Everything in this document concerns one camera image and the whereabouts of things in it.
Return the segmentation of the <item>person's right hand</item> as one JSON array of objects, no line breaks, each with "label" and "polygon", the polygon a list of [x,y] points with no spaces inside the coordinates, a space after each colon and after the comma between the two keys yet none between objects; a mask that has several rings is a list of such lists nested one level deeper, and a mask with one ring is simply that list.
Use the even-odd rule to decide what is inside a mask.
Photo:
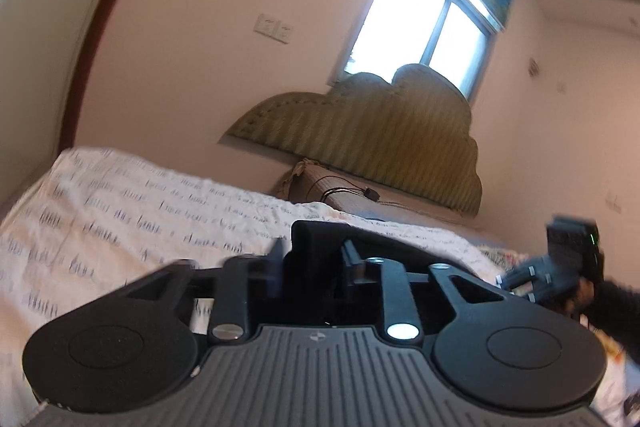
[{"label": "person's right hand", "polygon": [[546,308],[562,314],[564,317],[574,317],[574,315],[581,317],[583,315],[591,324],[596,324],[593,305],[603,284],[603,281],[594,283],[581,277],[573,294],[548,303]]}]

